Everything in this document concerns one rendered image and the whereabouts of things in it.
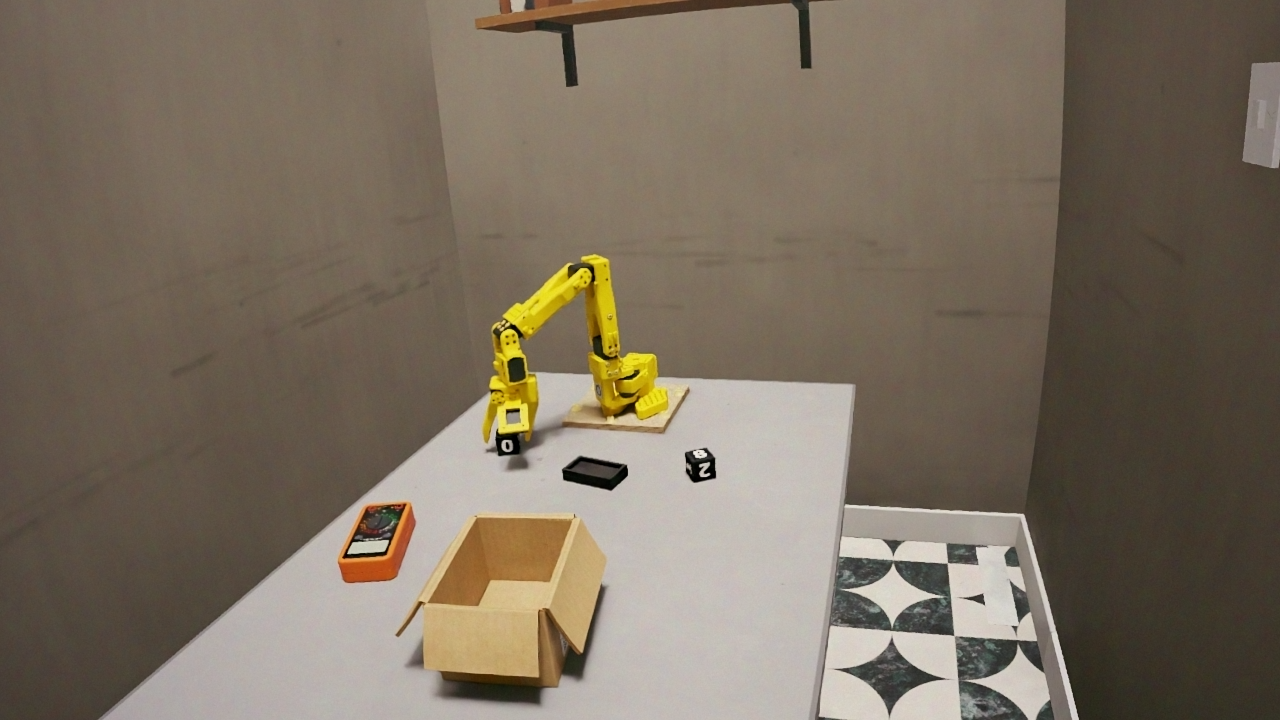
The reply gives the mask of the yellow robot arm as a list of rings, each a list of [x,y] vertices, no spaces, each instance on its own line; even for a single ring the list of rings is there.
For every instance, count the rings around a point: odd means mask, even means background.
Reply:
[[[562,286],[557,288],[559,284]],[[526,304],[522,306],[516,304],[503,315],[503,322],[493,325],[495,350],[493,364],[502,380],[506,386],[529,382],[526,357],[521,352],[518,340],[522,337],[527,341],[582,290],[585,290],[589,342],[594,350],[588,354],[589,368],[593,372],[595,398],[600,401],[604,416],[620,414],[635,401],[637,420],[645,420],[646,416],[667,410],[667,389],[654,386],[654,357],[627,355],[622,359],[618,355],[620,334],[609,261],[596,255],[581,258],[579,264],[567,264]]]

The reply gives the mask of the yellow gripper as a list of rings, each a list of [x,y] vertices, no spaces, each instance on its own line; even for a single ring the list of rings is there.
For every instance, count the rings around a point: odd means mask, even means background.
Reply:
[[[536,374],[530,373],[529,382],[517,386],[506,386],[500,375],[494,375],[492,377],[490,393],[486,415],[483,421],[484,442],[488,443],[490,439],[492,425],[497,418],[497,413],[500,436],[525,433],[525,439],[529,441],[539,405]]]

